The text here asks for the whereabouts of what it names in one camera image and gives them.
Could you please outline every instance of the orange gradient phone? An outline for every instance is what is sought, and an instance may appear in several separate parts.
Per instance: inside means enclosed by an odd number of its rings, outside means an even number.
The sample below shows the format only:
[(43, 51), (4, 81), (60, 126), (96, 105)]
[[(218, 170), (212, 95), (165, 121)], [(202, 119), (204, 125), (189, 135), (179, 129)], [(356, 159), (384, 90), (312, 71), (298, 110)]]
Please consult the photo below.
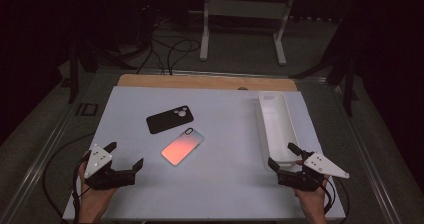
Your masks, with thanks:
[(193, 151), (203, 139), (204, 137), (202, 134), (190, 127), (162, 150), (162, 156), (172, 165), (176, 166)]

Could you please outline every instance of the human hand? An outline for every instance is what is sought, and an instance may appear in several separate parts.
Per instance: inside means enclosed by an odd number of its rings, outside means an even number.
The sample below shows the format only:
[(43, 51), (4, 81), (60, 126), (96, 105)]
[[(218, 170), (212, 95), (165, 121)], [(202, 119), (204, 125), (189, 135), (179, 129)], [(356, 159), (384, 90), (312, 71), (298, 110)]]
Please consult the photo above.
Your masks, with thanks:
[(85, 183), (85, 169), (87, 161), (83, 162), (78, 169), (81, 180), (81, 207), (78, 223), (99, 223), (100, 218), (109, 206), (113, 194), (118, 188), (109, 190), (94, 190)]
[[(303, 165), (303, 161), (296, 161), (296, 164)], [(324, 177), (323, 187), (327, 185), (329, 176), (325, 175)], [(325, 192), (322, 188), (318, 188), (314, 192), (306, 192), (298, 189), (293, 189), (293, 191), (295, 196), (299, 198), (300, 206), (310, 224), (327, 223), (324, 212)]]

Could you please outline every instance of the person's left hand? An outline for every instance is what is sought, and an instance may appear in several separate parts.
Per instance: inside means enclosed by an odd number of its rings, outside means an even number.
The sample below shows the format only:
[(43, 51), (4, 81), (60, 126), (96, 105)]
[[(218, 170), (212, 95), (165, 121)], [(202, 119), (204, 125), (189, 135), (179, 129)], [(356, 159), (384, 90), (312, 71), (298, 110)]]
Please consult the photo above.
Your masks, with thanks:
[(87, 162), (83, 162), (78, 169), (81, 180), (81, 206), (78, 223), (98, 223), (109, 206), (113, 194), (118, 188), (109, 190), (94, 190), (85, 183), (85, 169)]

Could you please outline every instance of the person's right hand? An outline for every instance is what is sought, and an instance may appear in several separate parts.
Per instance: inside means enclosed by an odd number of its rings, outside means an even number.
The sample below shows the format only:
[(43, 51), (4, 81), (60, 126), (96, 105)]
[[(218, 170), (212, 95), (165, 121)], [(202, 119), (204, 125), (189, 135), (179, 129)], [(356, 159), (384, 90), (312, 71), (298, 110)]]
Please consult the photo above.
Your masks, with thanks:
[[(296, 161), (296, 164), (303, 165), (303, 161)], [(328, 175), (325, 176), (322, 185), (327, 185)], [(322, 188), (318, 188), (314, 192), (306, 192), (298, 189), (293, 189), (297, 198), (299, 198), (300, 206), (303, 213), (311, 224), (325, 224), (324, 198), (325, 192)]]

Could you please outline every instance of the white bracket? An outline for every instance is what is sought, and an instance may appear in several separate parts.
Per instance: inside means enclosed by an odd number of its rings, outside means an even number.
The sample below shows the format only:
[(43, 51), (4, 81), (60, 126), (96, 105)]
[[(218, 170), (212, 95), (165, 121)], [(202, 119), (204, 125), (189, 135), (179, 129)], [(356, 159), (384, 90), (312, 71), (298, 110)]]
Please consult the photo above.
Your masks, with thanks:
[(85, 178), (94, 175), (98, 170), (112, 161), (112, 155), (105, 151), (102, 147), (94, 144), (91, 150), (90, 158), (88, 159), (87, 168), (85, 169)]
[(326, 175), (349, 178), (349, 173), (343, 171), (336, 164), (331, 162), (327, 157), (320, 153), (314, 153), (303, 163), (305, 166), (311, 168), (312, 170)]

